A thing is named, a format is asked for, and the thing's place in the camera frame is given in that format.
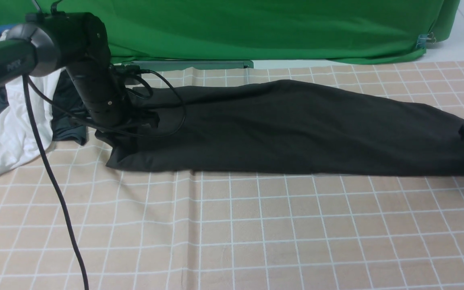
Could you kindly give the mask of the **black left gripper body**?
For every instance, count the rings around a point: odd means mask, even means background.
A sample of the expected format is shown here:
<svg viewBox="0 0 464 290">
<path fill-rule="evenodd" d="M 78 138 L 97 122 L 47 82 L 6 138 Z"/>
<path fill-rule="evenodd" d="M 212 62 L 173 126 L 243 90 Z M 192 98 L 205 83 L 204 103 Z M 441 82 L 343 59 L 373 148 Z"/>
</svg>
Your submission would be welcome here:
<svg viewBox="0 0 464 290">
<path fill-rule="evenodd" d="M 139 85 L 124 85 L 114 75 L 112 67 L 113 65 L 101 67 L 94 60 L 76 62 L 66 67 L 92 123 L 101 131 L 157 128 L 160 122 L 159 115 L 134 106 L 130 98 L 152 97 L 151 86 L 142 79 Z"/>
</svg>

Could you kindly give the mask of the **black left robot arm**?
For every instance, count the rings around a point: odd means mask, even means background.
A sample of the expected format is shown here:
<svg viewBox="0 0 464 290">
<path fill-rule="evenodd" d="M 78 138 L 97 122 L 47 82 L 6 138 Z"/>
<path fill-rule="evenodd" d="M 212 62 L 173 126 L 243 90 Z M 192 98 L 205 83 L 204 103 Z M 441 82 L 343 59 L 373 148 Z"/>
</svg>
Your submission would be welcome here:
<svg viewBox="0 0 464 290">
<path fill-rule="evenodd" d="M 89 12 L 31 13 L 0 41 L 0 87 L 17 77 L 45 77 L 66 68 L 88 110 L 88 117 L 70 114 L 73 123 L 130 137 L 157 128 L 156 112 L 132 106 L 126 79 L 139 79 L 129 69 L 110 63 L 105 25 Z"/>
</svg>

